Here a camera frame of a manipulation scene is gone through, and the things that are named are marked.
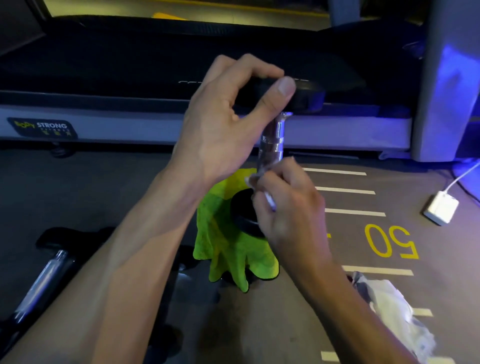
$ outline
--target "white cable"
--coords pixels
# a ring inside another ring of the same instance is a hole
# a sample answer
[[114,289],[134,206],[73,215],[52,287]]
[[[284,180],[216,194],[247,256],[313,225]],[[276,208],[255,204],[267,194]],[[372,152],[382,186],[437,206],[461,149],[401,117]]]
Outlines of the white cable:
[[480,160],[477,162],[477,164],[475,164],[472,168],[470,168],[469,170],[467,170],[465,173],[463,173],[461,176],[458,176],[457,178],[455,178],[453,180],[453,182],[451,184],[448,185],[447,188],[444,189],[444,192],[447,193],[448,190],[450,189],[450,187],[452,187],[455,183],[457,183],[461,178],[465,177],[468,173],[470,173],[471,171],[473,171],[476,167],[480,166]]

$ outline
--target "hand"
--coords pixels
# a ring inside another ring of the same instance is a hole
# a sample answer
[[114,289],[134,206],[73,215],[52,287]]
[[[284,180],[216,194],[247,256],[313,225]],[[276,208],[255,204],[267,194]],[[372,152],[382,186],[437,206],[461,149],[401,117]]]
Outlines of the hand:
[[[295,93],[295,81],[283,75],[282,69],[250,54],[238,61],[218,56],[190,101],[171,163],[195,176],[207,190],[231,175]],[[280,79],[240,119],[232,107],[252,76]]]
[[[275,212],[264,192],[275,201]],[[253,207],[260,229],[295,283],[303,285],[313,272],[332,261],[325,201],[293,158],[281,160],[257,181]]]

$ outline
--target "dumbbell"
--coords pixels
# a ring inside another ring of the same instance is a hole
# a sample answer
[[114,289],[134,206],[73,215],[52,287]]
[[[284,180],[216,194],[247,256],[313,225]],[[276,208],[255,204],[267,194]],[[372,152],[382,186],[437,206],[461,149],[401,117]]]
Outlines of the dumbbell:
[[51,251],[55,255],[38,275],[15,312],[1,323],[0,358],[58,296],[80,267],[110,237],[114,229],[103,228],[97,232],[82,232],[59,227],[43,232],[36,242],[36,247]]
[[[252,107],[275,82],[273,79],[251,79],[240,90],[237,104]],[[297,91],[283,111],[267,124],[260,138],[257,159],[257,175],[261,176],[272,165],[283,158],[283,138],[285,120],[291,115],[309,115],[319,112],[324,104],[325,90],[316,82],[295,80]],[[253,208],[253,189],[237,192],[230,203],[230,217],[233,223],[244,233],[264,237],[258,226],[257,215]]]

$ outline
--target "yellow number 50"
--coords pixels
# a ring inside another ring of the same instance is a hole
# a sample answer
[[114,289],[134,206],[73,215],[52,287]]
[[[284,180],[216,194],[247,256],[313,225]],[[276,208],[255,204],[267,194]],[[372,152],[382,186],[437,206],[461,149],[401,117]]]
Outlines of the yellow number 50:
[[[370,235],[370,229],[371,228],[377,229],[380,232],[380,234],[382,235],[382,237],[385,241],[385,245],[387,247],[387,251],[385,253],[380,252],[376,248],[375,244],[373,243],[372,236]],[[388,234],[390,235],[390,238],[392,238],[392,240],[394,241],[395,244],[400,245],[403,248],[410,248],[412,250],[412,254],[400,254],[400,256],[402,258],[405,258],[405,259],[418,259],[419,255],[417,253],[417,248],[415,248],[415,243],[413,241],[409,241],[408,243],[399,242],[397,240],[397,238],[395,237],[395,234],[394,234],[395,230],[400,230],[407,236],[409,236],[410,233],[408,231],[406,231],[404,228],[402,228],[401,226],[391,226],[388,229]],[[374,224],[368,224],[367,226],[365,226],[365,236],[367,237],[368,244],[370,244],[370,247],[372,248],[372,250],[377,255],[379,255],[383,258],[389,258],[389,257],[392,256],[392,245],[390,244],[390,241],[388,240],[387,234],[385,234],[385,231],[383,231],[383,229],[381,227],[379,227],[377,225],[374,225]]]

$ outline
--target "left hand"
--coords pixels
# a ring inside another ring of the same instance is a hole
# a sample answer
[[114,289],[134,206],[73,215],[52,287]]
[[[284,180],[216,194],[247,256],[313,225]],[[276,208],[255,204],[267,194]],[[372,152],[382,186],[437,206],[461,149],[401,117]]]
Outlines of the left hand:
[[[252,76],[279,78],[253,111],[240,119],[232,107]],[[295,81],[284,71],[245,54],[238,61],[218,56],[193,95],[171,166],[203,183],[205,192],[247,159],[264,127],[288,104]]]

